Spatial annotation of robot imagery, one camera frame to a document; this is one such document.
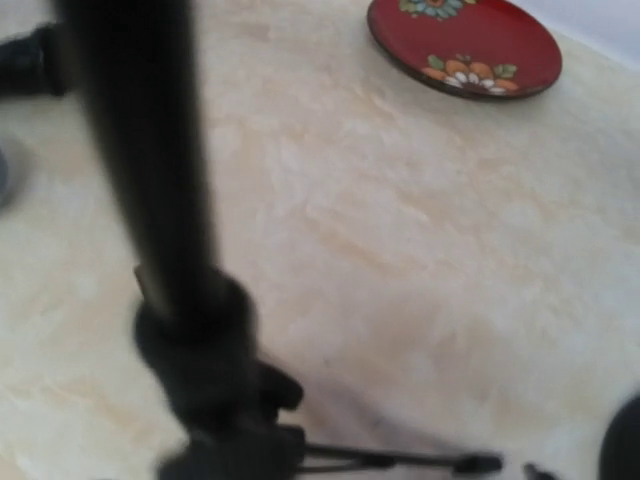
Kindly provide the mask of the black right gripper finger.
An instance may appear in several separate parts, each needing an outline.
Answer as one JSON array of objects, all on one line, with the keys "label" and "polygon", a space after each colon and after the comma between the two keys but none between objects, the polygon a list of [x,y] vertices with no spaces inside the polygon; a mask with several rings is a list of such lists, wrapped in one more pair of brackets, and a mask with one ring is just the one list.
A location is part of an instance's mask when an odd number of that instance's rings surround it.
[{"label": "black right gripper finger", "polygon": [[613,417],[599,457],[600,480],[639,480],[639,396]]}]

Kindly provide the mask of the black tripod mic stand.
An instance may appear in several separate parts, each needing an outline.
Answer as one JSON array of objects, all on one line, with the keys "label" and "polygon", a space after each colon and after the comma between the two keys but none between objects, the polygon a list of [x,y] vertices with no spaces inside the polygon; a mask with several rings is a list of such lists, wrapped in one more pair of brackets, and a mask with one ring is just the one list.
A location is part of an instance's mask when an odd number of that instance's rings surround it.
[{"label": "black tripod mic stand", "polygon": [[161,479],[293,479],[396,466],[460,477],[501,471],[489,453],[416,455],[311,444],[282,425],[304,392],[260,360],[254,305],[220,266],[209,214],[192,5],[57,1],[76,86],[139,256],[133,334],[188,441]]}]

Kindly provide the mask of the red floral plate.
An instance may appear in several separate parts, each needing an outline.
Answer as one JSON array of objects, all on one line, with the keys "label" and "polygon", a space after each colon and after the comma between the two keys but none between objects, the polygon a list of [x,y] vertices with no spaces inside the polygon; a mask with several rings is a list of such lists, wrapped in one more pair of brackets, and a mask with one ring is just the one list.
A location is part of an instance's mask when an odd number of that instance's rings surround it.
[{"label": "red floral plate", "polygon": [[553,86],[563,68],[549,30],[509,1],[377,0],[366,21],[396,68],[452,96],[528,98]]}]

